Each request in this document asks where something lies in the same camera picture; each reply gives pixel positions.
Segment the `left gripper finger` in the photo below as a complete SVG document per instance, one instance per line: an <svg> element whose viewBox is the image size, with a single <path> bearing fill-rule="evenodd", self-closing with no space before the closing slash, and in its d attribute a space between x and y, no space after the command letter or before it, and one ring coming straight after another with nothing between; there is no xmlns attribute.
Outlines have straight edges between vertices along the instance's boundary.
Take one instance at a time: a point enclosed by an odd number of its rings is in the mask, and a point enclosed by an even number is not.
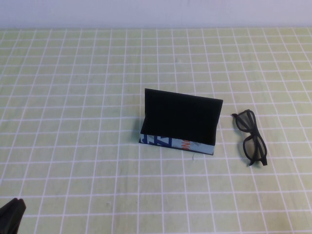
<svg viewBox="0 0 312 234"><path fill-rule="evenodd" d="M0 208L0 213L1 214L7 213L11 208L13 208L13 206L17 203L17 201L18 201L17 198L13 198L11 201L9 201Z"/></svg>
<svg viewBox="0 0 312 234"><path fill-rule="evenodd" d="M0 214L0 234L17 234L25 210L24 200L18 199L13 208L5 214Z"/></svg>

